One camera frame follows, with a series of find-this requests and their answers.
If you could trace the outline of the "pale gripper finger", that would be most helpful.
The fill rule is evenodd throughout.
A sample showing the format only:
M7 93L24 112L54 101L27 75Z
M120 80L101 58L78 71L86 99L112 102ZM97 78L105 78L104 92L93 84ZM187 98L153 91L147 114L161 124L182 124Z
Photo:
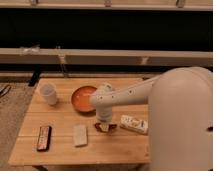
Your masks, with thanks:
M101 127L101 130L103 132L108 132L109 131L109 124L107 124L107 123L101 123L100 127Z

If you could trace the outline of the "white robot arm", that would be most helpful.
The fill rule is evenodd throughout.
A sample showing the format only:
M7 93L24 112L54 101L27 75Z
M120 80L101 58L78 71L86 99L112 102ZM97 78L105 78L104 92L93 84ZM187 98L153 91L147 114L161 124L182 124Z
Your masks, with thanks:
M176 68L117 91L103 84L90 103L105 123L114 106L148 105L150 171L213 171L213 72Z

